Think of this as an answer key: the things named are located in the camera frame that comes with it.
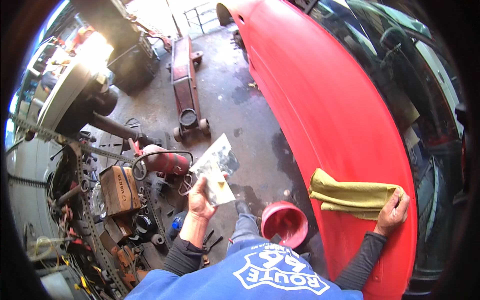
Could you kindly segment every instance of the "black sleeve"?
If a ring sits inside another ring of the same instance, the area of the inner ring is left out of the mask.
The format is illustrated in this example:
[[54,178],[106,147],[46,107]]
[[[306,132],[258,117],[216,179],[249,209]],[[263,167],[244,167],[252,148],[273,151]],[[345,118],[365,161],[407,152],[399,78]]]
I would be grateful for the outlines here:
[[163,269],[178,276],[197,271],[202,254],[203,249],[199,249],[189,241],[177,237],[167,254]]
[[371,231],[365,233],[357,254],[336,278],[335,284],[341,289],[361,290],[377,263],[387,238]]

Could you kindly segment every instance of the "window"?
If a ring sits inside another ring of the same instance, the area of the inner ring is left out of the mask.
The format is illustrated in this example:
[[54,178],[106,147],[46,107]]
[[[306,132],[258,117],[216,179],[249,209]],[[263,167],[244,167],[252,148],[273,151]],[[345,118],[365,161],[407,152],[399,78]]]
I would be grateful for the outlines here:
[[[419,51],[418,41],[404,30],[415,29],[429,37],[429,29],[401,14],[362,0],[320,0],[309,12],[363,67],[392,113],[417,193],[419,234],[413,276],[438,276],[450,252],[452,201],[463,187],[463,128],[452,105],[459,102],[459,94],[447,94],[437,70],[432,71],[431,61],[444,66],[446,61],[433,50]],[[452,68],[445,69],[448,76],[442,80],[456,80]]]

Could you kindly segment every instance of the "red bucket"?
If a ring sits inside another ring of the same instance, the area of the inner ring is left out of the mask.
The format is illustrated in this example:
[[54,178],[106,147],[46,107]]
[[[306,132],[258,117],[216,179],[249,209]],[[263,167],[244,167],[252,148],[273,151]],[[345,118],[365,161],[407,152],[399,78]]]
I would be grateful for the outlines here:
[[262,235],[268,240],[278,233],[282,238],[280,245],[296,248],[303,242],[307,232],[307,217],[290,202],[274,202],[262,213]]

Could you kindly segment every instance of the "yellow cloth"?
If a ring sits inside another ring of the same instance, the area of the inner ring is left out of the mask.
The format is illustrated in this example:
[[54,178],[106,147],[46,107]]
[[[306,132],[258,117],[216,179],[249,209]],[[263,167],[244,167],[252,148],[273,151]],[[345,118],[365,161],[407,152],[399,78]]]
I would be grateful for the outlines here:
[[377,220],[378,213],[401,186],[387,183],[338,182],[318,168],[310,179],[310,198],[323,201],[322,210],[349,213],[365,220]]

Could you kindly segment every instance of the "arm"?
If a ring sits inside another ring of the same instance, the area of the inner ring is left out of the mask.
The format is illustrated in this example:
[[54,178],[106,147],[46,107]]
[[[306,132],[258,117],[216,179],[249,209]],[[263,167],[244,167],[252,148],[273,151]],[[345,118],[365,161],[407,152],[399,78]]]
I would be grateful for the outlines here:
[[194,272],[200,266],[208,221],[216,211],[207,201],[205,184],[206,178],[201,174],[188,195],[187,216],[163,266],[164,270],[178,276]]
[[361,290],[363,288],[380,257],[387,237],[407,219],[410,197],[406,194],[399,197],[399,194],[400,190],[397,188],[380,211],[373,232],[365,233],[357,254],[336,278],[335,284],[341,289]]

